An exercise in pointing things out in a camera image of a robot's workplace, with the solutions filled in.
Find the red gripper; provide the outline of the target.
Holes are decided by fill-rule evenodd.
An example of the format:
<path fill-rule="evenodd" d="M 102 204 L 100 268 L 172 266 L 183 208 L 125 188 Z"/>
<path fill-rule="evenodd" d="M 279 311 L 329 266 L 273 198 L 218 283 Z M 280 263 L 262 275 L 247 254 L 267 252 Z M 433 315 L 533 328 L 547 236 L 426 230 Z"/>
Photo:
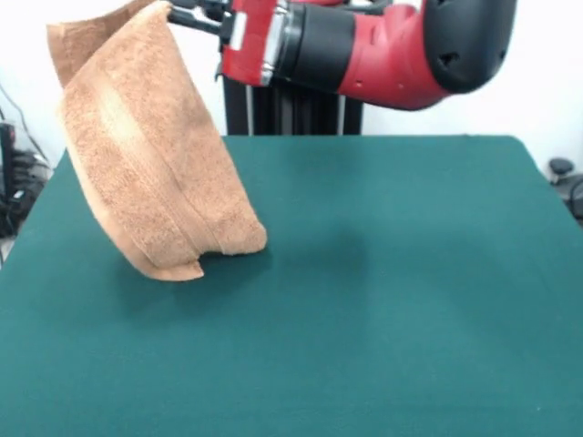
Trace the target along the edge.
<path fill-rule="evenodd" d="M 222 45 L 222 74 L 248 86 L 267 86 L 271 73 L 265 73 L 265 50 L 276 0 L 171 0 L 174 6 L 168 22 L 214 36 L 222 36 L 221 23 L 197 18 L 192 12 L 201 8 L 205 13 L 229 11 L 233 18 L 228 43 Z"/>

